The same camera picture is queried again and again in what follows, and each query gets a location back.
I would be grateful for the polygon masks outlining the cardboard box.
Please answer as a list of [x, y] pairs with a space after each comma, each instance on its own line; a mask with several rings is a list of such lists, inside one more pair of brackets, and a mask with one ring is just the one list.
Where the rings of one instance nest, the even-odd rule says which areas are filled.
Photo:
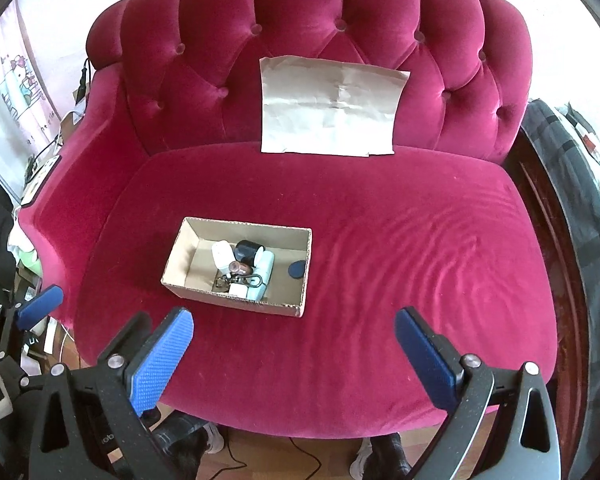
[[187, 217], [161, 284], [183, 299], [300, 318], [311, 249], [306, 228]]

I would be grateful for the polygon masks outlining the small white cube charger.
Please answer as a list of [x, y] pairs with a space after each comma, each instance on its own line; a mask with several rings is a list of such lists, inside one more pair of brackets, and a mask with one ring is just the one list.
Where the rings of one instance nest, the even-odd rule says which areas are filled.
[[230, 289], [228, 293], [230, 296], [238, 297], [238, 298], [246, 298], [248, 296], [249, 287], [244, 284], [230, 284]]

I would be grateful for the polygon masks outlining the large white power adapter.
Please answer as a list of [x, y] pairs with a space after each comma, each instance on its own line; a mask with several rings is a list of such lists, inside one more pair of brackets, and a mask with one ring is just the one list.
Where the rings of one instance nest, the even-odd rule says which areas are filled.
[[235, 261], [232, 245], [227, 240], [218, 240], [211, 244], [213, 263], [222, 275], [230, 276], [230, 265]]

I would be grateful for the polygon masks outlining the dark round ball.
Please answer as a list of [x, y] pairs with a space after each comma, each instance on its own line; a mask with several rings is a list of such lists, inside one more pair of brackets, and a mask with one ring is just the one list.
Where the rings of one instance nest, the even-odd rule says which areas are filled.
[[255, 266], [265, 247], [252, 240], [241, 240], [234, 247], [235, 260], [247, 266]]

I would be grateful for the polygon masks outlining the light blue tube bottle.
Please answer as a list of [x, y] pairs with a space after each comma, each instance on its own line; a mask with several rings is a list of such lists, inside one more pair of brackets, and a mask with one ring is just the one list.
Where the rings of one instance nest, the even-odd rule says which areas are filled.
[[247, 299], [251, 301], [260, 301], [268, 288], [268, 283], [273, 271], [275, 255], [270, 250], [258, 252], [254, 256], [253, 274], [248, 278]]

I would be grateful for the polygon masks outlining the blue oval tag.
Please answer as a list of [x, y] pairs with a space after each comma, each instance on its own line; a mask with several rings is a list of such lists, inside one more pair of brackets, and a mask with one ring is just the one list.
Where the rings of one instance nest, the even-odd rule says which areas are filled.
[[306, 262], [304, 260], [297, 260], [288, 266], [288, 274], [295, 280], [302, 278], [304, 271], [306, 270]]

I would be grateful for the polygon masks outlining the metal keyring with chain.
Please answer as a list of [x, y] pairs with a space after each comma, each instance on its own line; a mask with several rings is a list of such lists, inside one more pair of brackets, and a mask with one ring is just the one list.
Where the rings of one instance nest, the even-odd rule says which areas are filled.
[[259, 274], [247, 274], [247, 275], [219, 275], [213, 282], [212, 289], [216, 292], [228, 292], [232, 285], [244, 285], [248, 288], [260, 288], [264, 285], [264, 281]]

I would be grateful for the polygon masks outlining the brown lip gloss tube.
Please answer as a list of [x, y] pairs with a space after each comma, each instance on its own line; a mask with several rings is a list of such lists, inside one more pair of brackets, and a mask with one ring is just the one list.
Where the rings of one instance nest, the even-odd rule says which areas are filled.
[[230, 272], [230, 275], [235, 276], [247, 276], [253, 274], [252, 267], [249, 264], [237, 260], [232, 261], [228, 265], [228, 272]]

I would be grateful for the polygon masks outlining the red velvet tufted sofa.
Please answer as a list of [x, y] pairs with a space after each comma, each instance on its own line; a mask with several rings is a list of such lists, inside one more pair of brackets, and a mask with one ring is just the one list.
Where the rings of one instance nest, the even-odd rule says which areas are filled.
[[[505, 0], [121, 0], [86, 50], [85, 118], [20, 226], [94, 361], [160, 278], [186, 217], [312, 232], [301, 318], [193, 301], [164, 402], [236, 429], [347, 439], [435, 425], [393, 333], [414, 306], [461, 352], [553, 375], [550, 282], [503, 168], [532, 72]], [[259, 62], [294, 54], [410, 73], [390, 156], [260, 150]]]

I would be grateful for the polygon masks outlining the grey plaid blanket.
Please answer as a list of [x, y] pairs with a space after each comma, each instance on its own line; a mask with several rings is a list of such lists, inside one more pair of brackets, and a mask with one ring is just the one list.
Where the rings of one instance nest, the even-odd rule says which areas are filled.
[[522, 131], [556, 192], [565, 215], [562, 238], [574, 250], [584, 292], [585, 348], [584, 413], [569, 479], [600, 476], [600, 167], [585, 154], [571, 121], [579, 114], [562, 114], [541, 100], [529, 103]]

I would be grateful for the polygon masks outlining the brown paper sheet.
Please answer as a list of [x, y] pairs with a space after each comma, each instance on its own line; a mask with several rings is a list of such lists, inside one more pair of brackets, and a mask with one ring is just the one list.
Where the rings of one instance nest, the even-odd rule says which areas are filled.
[[260, 59], [261, 151], [350, 157], [393, 153], [409, 72], [286, 55]]

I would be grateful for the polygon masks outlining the cartoon wall poster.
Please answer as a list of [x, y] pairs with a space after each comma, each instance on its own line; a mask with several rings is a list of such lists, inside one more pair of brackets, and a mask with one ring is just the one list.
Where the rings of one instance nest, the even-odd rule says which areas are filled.
[[0, 16], [0, 93], [32, 151], [42, 151], [55, 139], [60, 120], [33, 67], [16, 0]]

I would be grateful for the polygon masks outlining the black charger on wall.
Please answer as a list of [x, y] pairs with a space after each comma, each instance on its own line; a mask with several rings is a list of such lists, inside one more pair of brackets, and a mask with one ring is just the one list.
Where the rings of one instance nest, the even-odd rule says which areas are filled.
[[76, 89], [76, 94], [74, 95], [74, 102], [79, 104], [85, 97], [87, 92], [87, 84], [90, 82], [90, 73], [91, 73], [91, 62], [89, 58], [86, 58], [82, 70], [81, 77], [79, 81], [79, 87]]

